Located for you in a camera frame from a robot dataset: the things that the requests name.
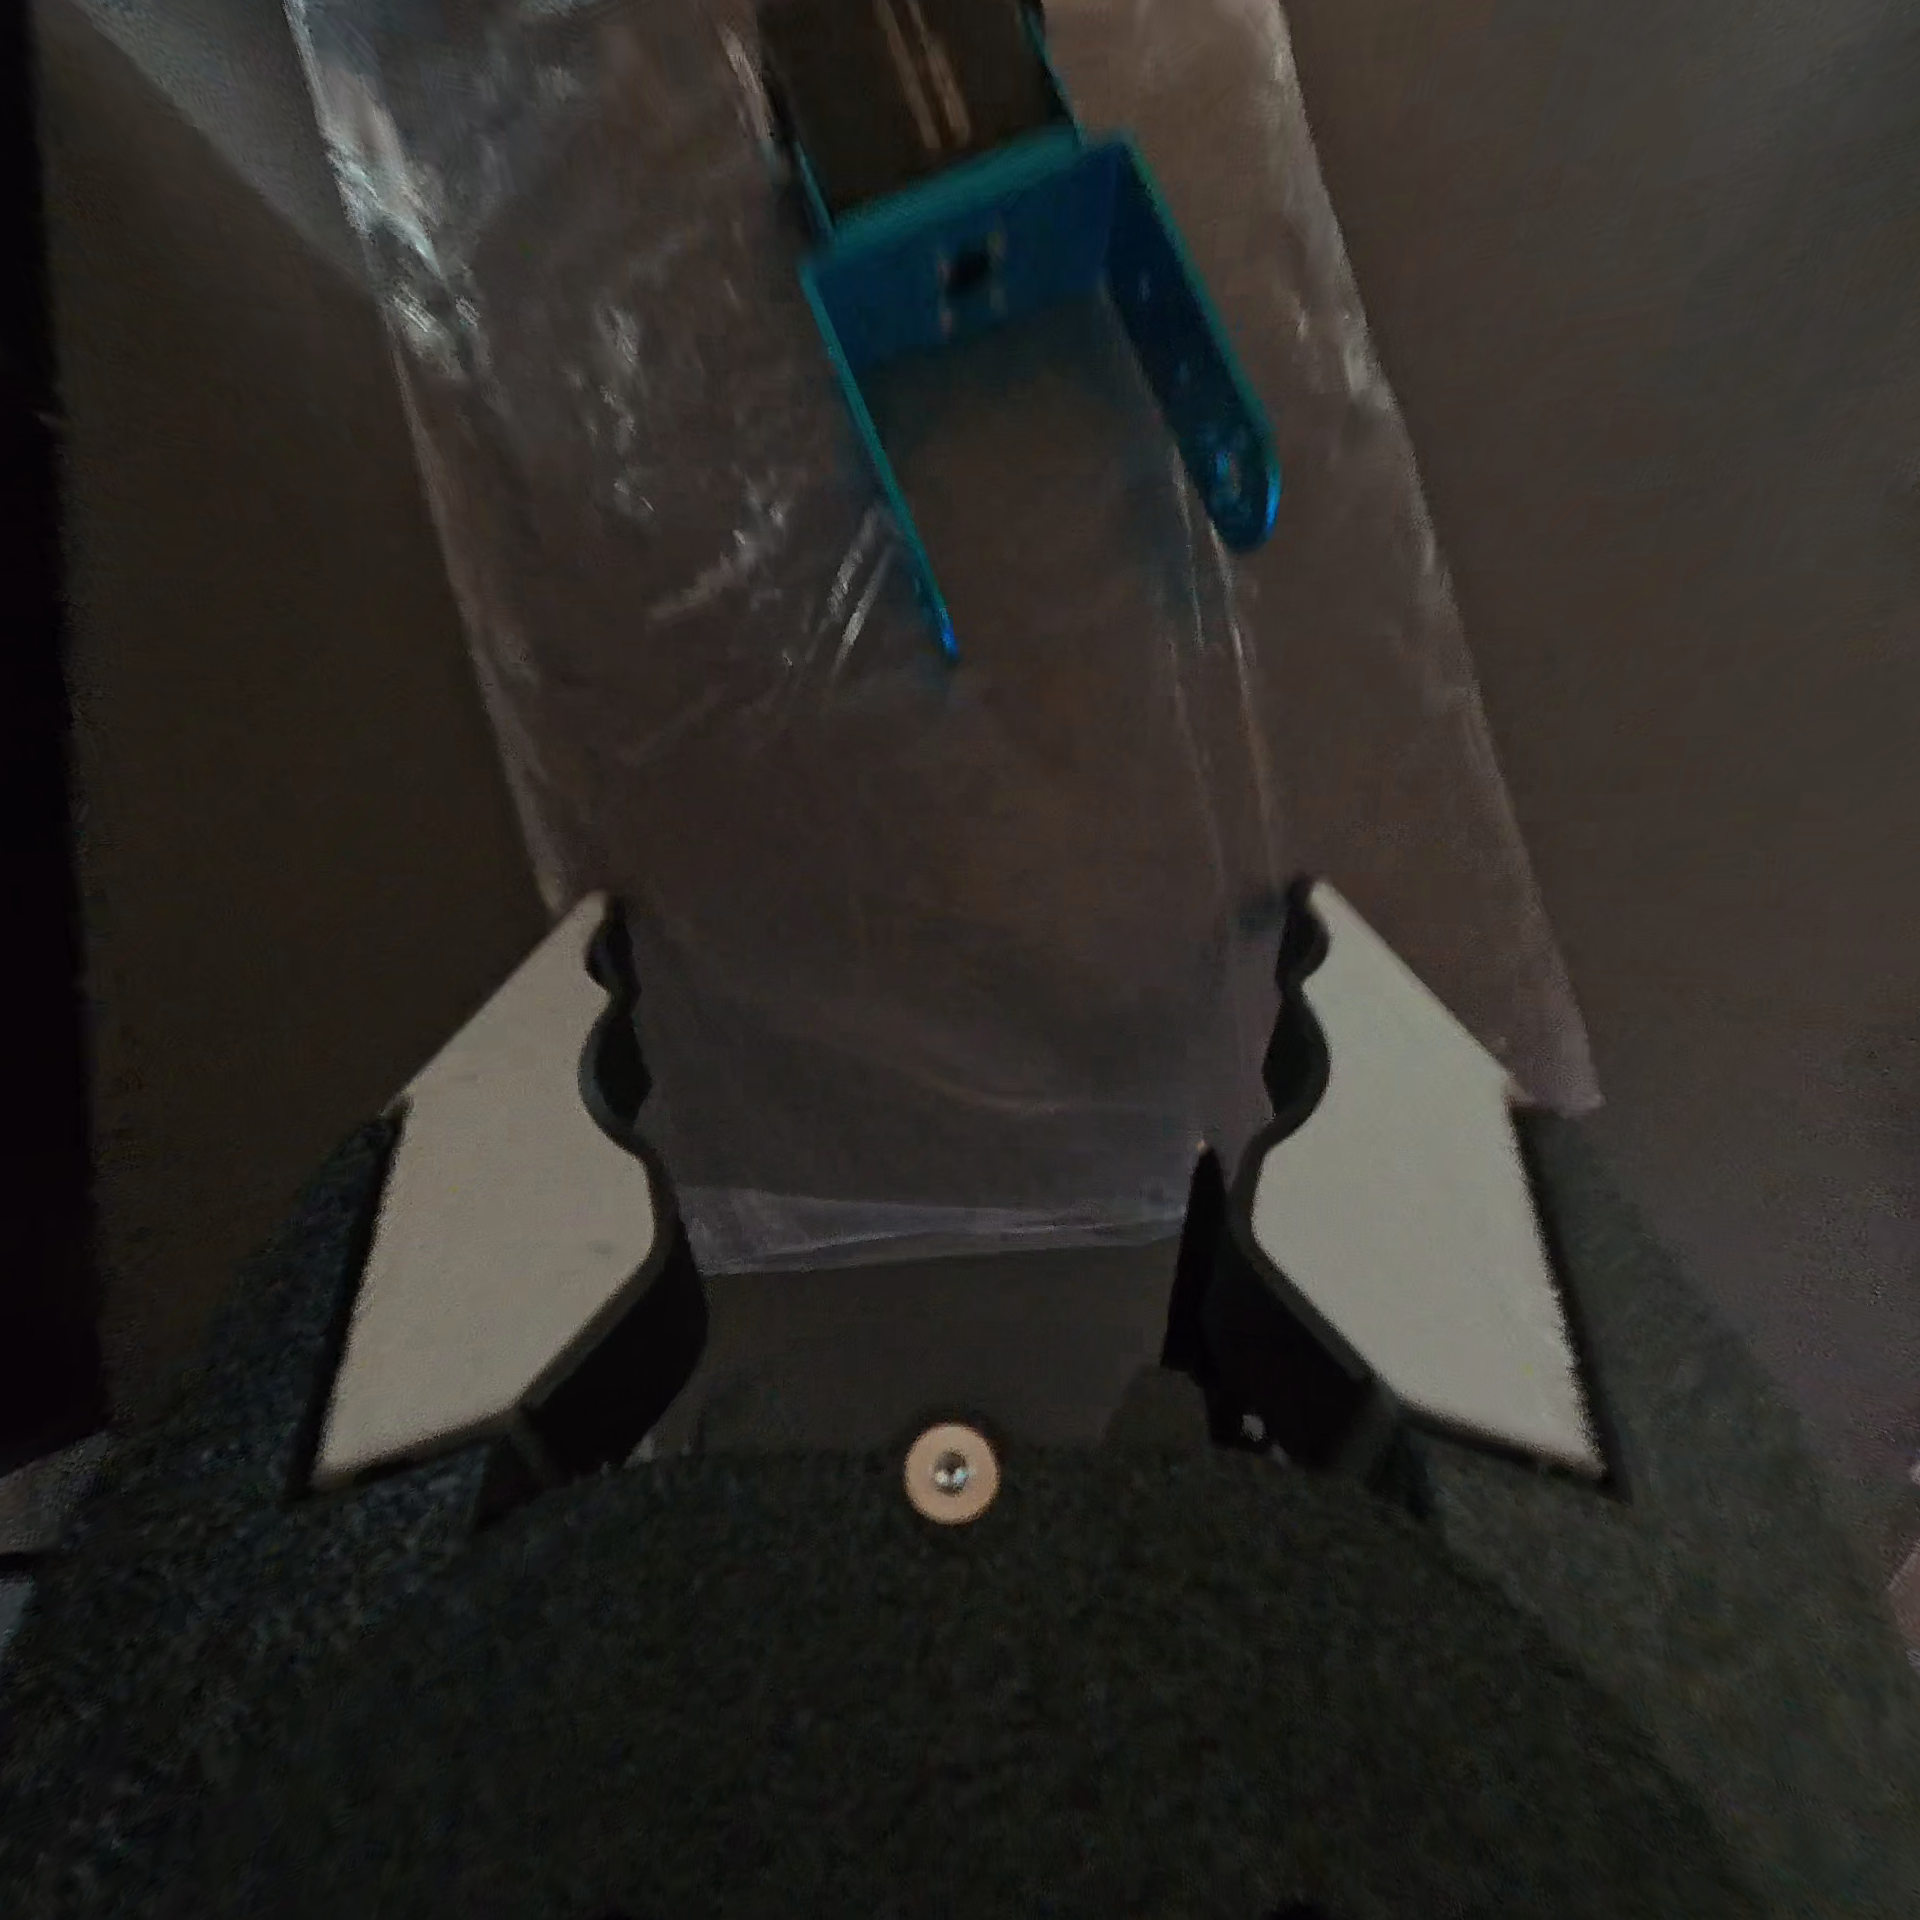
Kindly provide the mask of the clear plastic bag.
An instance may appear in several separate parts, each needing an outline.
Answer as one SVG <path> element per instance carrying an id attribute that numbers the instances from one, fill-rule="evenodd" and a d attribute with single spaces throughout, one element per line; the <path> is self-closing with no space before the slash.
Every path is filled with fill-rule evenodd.
<path id="1" fill-rule="evenodd" d="M 1209 523 L 1116 320 L 892 368 L 942 660 L 776 200 L 750 3 L 287 3 L 541 898 L 634 926 L 702 1260 L 1157 1236 L 1328 878 L 1601 1105 L 1282 3 L 1049 3 L 1276 427 Z"/>

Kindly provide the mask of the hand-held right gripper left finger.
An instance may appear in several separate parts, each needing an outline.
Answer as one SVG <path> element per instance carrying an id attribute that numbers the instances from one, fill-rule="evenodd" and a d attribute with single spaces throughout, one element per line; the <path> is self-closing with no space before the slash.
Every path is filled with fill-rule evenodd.
<path id="1" fill-rule="evenodd" d="M 476 1445 L 558 1485 L 659 1431 L 709 1293 L 653 1092 L 628 916 L 592 892 L 390 1105 L 309 1489 Z"/>

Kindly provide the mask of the blue metal U bracket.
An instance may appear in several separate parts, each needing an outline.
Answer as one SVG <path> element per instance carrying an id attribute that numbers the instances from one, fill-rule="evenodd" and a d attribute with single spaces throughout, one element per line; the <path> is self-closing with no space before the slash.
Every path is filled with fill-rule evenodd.
<path id="1" fill-rule="evenodd" d="M 782 155 L 810 231 L 801 288 L 944 660 L 959 657 L 948 595 L 868 395 L 868 379 L 905 360 L 1098 298 L 1217 537 L 1243 553 L 1275 533 L 1275 425 L 1132 138 L 1055 125 L 849 208 L 831 206 L 801 133 Z"/>

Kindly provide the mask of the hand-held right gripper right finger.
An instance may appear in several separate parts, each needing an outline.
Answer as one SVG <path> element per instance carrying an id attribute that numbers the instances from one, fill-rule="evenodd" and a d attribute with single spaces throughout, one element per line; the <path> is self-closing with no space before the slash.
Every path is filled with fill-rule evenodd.
<path id="1" fill-rule="evenodd" d="M 1423 1485 L 1424 1439 L 1607 1483 L 1525 1096 L 1326 878 L 1276 920 L 1268 1113 L 1188 1180 L 1162 1367 L 1220 1449 Z"/>

